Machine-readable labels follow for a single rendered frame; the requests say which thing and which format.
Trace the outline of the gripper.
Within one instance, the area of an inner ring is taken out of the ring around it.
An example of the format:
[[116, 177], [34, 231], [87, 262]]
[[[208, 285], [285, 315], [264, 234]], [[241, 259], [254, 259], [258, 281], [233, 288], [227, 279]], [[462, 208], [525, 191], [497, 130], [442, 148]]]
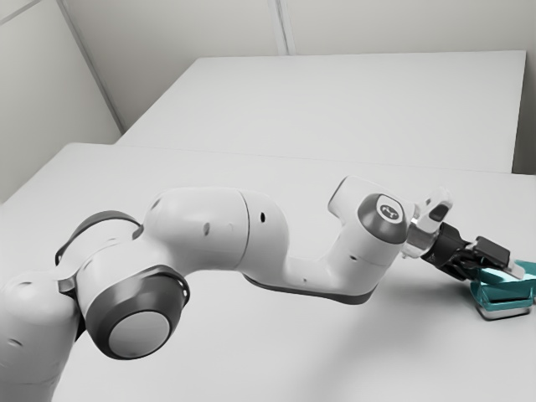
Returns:
[[435, 243], [426, 253], [426, 261], [439, 271], [459, 281], [474, 281], [476, 258], [482, 268], [504, 272], [516, 279], [523, 279], [524, 268], [511, 259], [511, 253], [501, 245], [478, 236], [472, 246], [449, 224], [441, 224]]

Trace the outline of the teal faceted mug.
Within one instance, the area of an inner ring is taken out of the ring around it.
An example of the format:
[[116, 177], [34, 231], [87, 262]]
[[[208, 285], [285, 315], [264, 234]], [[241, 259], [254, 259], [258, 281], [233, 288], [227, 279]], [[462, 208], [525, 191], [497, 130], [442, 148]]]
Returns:
[[470, 292], [481, 316], [497, 320], [529, 314], [536, 303], [536, 262], [516, 260], [525, 273], [514, 278], [492, 268], [477, 271]]

